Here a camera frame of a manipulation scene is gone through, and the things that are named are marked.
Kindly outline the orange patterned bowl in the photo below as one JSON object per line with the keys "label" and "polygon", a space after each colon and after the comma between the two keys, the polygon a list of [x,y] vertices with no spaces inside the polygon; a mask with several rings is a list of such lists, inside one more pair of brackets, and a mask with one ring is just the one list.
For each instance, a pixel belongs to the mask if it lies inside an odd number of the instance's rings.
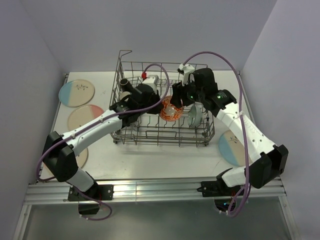
{"label": "orange patterned bowl", "polygon": [[184,112],[184,107],[177,108],[171,104],[171,98],[171,95],[168,95],[164,98],[162,101],[163,109],[159,113],[159,117],[167,122],[174,122],[178,120]]}

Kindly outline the light green bowl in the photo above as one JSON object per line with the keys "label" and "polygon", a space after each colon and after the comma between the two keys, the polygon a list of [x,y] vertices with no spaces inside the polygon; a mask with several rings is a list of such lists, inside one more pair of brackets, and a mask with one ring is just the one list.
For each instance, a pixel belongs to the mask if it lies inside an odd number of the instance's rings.
{"label": "light green bowl", "polygon": [[197,128],[200,126],[203,118],[202,110],[196,106],[192,105],[188,112],[187,123],[190,128]]}

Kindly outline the dark blue mug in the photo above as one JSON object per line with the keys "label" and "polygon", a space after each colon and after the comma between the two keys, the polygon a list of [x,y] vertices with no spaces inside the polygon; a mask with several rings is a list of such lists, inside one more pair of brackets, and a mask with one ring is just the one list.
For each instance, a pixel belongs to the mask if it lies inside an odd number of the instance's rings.
{"label": "dark blue mug", "polygon": [[124,91],[119,95],[119,100],[124,101],[127,96],[130,96],[132,93],[129,91]]}

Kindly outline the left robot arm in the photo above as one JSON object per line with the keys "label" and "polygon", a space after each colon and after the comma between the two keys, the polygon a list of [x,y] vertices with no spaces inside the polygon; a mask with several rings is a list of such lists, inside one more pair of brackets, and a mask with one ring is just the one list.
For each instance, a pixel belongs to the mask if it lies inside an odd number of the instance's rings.
{"label": "left robot arm", "polygon": [[46,139],[40,162],[44,163],[59,182],[66,182],[86,200],[98,195],[99,187],[92,176],[76,161],[84,149],[104,136],[121,130],[145,113],[159,113],[163,108],[155,83],[144,81],[131,94],[113,104],[94,120],[64,134],[51,132]]}

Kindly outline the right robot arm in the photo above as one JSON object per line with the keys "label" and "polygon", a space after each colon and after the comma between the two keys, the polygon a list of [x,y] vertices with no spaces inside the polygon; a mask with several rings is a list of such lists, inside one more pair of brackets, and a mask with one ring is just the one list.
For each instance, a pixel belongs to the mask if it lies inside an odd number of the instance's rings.
{"label": "right robot arm", "polygon": [[267,138],[243,113],[236,98],[228,90],[218,88],[210,68],[196,70],[190,64],[181,64],[177,71],[183,79],[172,85],[171,104],[181,108],[201,103],[247,147],[251,163],[230,168],[217,176],[216,189],[220,194],[227,195],[234,187],[245,184],[260,189],[284,172],[288,149]]}

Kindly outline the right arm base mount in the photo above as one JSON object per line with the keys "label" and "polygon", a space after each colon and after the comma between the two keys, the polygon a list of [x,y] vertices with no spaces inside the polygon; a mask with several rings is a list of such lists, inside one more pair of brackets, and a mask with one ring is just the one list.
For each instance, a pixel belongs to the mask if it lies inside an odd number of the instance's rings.
{"label": "right arm base mount", "polygon": [[240,185],[228,187],[220,180],[202,181],[200,187],[196,189],[197,192],[202,194],[203,198],[214,198],[214,205],[220,214],[229,213],[237,206],[237,201],[233,203],[232,200],[242,187]]}

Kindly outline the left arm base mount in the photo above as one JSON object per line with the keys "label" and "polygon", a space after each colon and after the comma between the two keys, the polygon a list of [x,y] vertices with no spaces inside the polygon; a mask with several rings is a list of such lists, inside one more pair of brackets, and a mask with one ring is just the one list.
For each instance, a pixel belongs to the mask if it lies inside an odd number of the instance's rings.
{"label": "left arm base mount", "polygon": [[112,208],[103,201],[111,201],[113,199],[114,185],[112,184],[97,184],[93,189],[80,193],[77,188],[71,186],[67,197],[68,202],[78,202],[78,213],[81,217],[86,217],[89,220],[94,220],[100,210],[108,210],[109,213],[103,219],[109,218],[112,215]]}

